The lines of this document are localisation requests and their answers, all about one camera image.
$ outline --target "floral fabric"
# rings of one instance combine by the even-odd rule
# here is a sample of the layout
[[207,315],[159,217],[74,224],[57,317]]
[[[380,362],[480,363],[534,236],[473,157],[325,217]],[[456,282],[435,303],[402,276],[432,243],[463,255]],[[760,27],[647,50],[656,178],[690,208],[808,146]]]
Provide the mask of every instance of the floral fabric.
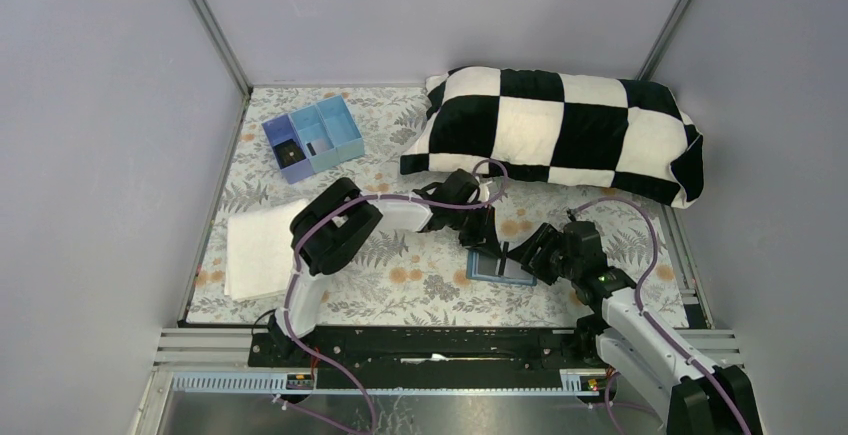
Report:
[[[322,98],[341,94],[365,139],[365,156],[289,185],[277,168],[261,123]],[[313,198],[339,177],[381,193],[406,193],[447,174],[399,175],[400,154],[424,127],[427,108],[421,88],[257,88],[233,155],[206,253],[189,304],[190,323],[250,324],[283,297],[235,302],[224,295],[227,218],[295,198]],[[639,203],[653,219],[660,240],[657,268],[646,283],[646,303],[675,327],[688,326],[656,202],[595,187],[510,182],[495,204],[501,241],[515,245],[542,222],[562,226],[566,210],[615,193]],[[603,236],[610,263],[634,279],[650,263],[651,247],[642,218],[623,204],[596,205],[582,214]],[[467,251],[451,230],[420,234],[376,232],[353,263],[332,275],[321,300],[320,323],[354,325],[459,325],[569,327],[590,313],[564,281],[535,287],[468,280]]]

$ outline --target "small object in box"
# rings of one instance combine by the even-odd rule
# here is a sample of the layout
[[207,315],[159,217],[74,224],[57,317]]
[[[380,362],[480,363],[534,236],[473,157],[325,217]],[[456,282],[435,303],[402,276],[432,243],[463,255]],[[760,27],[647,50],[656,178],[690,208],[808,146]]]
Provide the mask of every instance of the small object in box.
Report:
[[314,157],[321,152],[329,150],[330,146],[327,144],[327,140],[319,138],[318,140],[313,140],[307,143],[306,148],[309,149],[309,153]]
[[283,167],[288,167],[297,162],[306,160],[303,150],[297,146],[297,142],[294,140],[286,140],[285,142],[275,146],[274,154],[277,155],[277,159]]

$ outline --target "white towel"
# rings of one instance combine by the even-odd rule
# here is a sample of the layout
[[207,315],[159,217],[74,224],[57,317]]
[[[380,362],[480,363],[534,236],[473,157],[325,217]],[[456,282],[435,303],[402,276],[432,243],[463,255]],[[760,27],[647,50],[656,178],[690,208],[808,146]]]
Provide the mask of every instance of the white towel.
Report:
[[294,260],[289,227],[307,205],[306,200],[297,200],[269,210],[230,217],[225,295],[243,301],[286,291]]

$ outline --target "blue box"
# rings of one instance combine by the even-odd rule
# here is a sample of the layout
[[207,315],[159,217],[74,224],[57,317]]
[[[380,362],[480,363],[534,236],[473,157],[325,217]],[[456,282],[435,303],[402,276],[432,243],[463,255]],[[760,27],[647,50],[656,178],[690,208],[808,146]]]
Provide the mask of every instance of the blue box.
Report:
[[365,155],[362,134],[341,96],[281,115],[262,128],[289,183]]

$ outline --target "checkered pillow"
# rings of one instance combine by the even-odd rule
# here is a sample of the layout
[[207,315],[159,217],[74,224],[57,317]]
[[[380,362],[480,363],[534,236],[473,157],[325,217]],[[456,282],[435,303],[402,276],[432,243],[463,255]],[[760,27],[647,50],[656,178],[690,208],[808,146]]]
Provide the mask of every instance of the checkered pillow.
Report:
[[402,174],[493,158],[516,180],[619,188],[678,208],[701,195],[703,137],[658,83],[464,67],[427,79],[427,92],[428,122]]

